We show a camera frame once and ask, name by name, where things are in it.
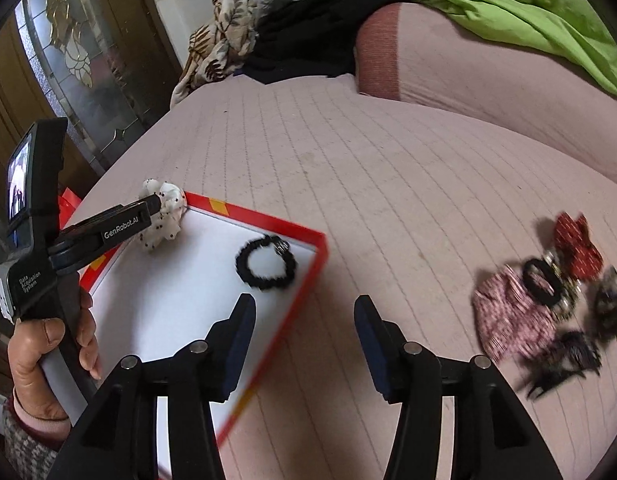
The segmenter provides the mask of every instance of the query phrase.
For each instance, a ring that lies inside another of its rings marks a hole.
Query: red bow
[[[604,259],[591,242],[588,222],[584,215],[577,221],[561,213],[555,223],[555,247],[562,251],[563,268],[577,280],[593,280],[601,271]]]

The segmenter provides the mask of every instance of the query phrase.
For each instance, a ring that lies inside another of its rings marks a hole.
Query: green blanket
[[[485,40],[556,54],[617,95],[617,45],[587,0],[414,0]]]

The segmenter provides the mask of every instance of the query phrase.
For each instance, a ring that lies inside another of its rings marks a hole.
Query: black beaded bracelet
[[[286,272],[284,276],[277,276],[274,278],[263,278],[261,276],[255,276],[251,269],[248,267],[248,258],[253,251],[258,250],[260,247],[267,247],[269,245],[275,245],[275,252],[282,257],[286,266]],[[242,281],[247,285],[250,285],[259,290],[269,290],[271,288],[287,288],[295,279],[295,272],[298,269],[298,263],[295,260],[295,256],[290,252],[290,245],[286,240],[282,240],[278,236],[265,235],[264,238],[258,240],[251,240],[248,242],[235,259],[235,267],[237,274]]]
[[[552,294],[539,286],[533,279],[534,273],[544,278],[553,289]],[[544,260],[531,258],[524,264],[521,274],[528,293],[540,304],[552,307],[559,303],[563,295],[563,283],[553,268]]]

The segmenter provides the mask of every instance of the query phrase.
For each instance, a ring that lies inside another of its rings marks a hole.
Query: black cloth
[[[355,73],[357,31],[376,10],[410,0],[300,0],[262,19],[243,73],[261,83]]]

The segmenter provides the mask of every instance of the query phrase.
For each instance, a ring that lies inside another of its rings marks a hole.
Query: sleeve
[[[22,480],[45,480],[57,451],[26,432],[15,414],[12,399],[3,413],[6,458]]]

